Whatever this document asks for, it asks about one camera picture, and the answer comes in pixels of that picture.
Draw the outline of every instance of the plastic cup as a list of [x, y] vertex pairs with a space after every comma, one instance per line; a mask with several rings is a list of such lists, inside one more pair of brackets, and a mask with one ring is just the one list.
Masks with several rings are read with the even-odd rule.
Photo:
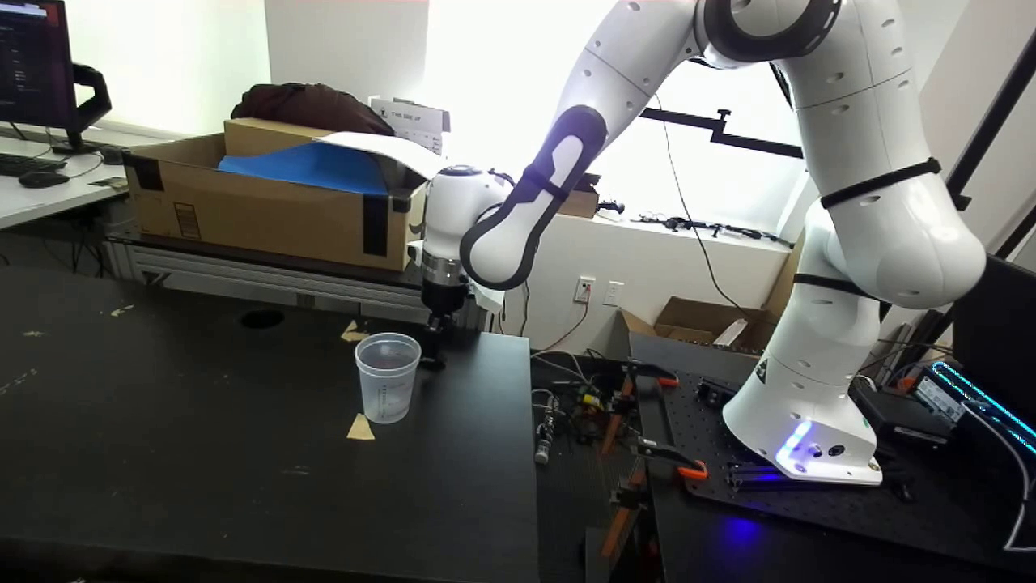
[[407, 332], [370, 332], [354, 348], [359, 369], [363, 413], [373, 423], [407, 419], [421, 342]]

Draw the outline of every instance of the white robotic arm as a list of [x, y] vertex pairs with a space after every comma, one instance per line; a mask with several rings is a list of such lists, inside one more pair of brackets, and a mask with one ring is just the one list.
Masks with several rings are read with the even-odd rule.
[[[537, 159], [472, 227], [446, 220], [455, 234], [446, 239], [461, 239], [470, 278], [521, 285], [574, 180], [686, 57], [774, 61], [822, 191], [790, 305], [723, 419], [790, 478], [874, 484], [876, 441], [848, 376], [876, 342], [876, 302], [940, 308], [984, 270], [984, 247], [930, 159], [892, 0], [619, 0], [587, 43]], [[454, 177], [433, 177], [431, 200], [455, 191]]]

